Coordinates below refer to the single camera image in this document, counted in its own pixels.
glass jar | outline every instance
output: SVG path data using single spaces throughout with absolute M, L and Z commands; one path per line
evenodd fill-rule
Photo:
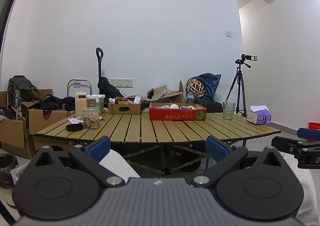
M 98 129 L 100 127 L 100 109 L 98 107 L 83 108 L 82 122 L 84 129 Z

camera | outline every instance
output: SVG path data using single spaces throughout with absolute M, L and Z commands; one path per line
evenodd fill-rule
M 243 61 L 245 61 L 245 60 L 257 61 L 257 60 L 258 60 L 258 57 L 257 57 L 257 56 L 251 56 L 251 55 L 242 54 L 242 55 L 241 55 L 241 59 L 242 59 Z

black trash bag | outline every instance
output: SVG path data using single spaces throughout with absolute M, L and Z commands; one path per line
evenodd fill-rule
M 18 165 L 14 154 L 0 154 L 0 188 L 12 189 L 14 186 L 10 170 Z

trash bin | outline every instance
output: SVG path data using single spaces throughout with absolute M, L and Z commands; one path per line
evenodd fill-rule
M 10 206 L 15 206 L 12 200 L 12 188 L 14 186 L 11 169 L 18 165 L 18 160 L 14 154 L 0 154 L 0 193 L 2 198 Z

table leg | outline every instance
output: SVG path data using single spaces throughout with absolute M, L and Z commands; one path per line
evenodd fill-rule
M 161 162 L 162 162 L 162 168 L 163 168 L 163 169 L 166 169 L 166 168 L 167 168 L 167 165 L 166 165 L 166 163 L 165 163 L 165 157 L 164 157 L 163 146 L 161 146 L 160 150 L 161 150 Z
M 207 169 L 208 169 L 208 166 L 209 166 L 209 159 L 210 159 L 210 157 L 207 157 L 207 162 L 206 162 L 206 164 L 205 164 L 205 170 L 207 170 Z

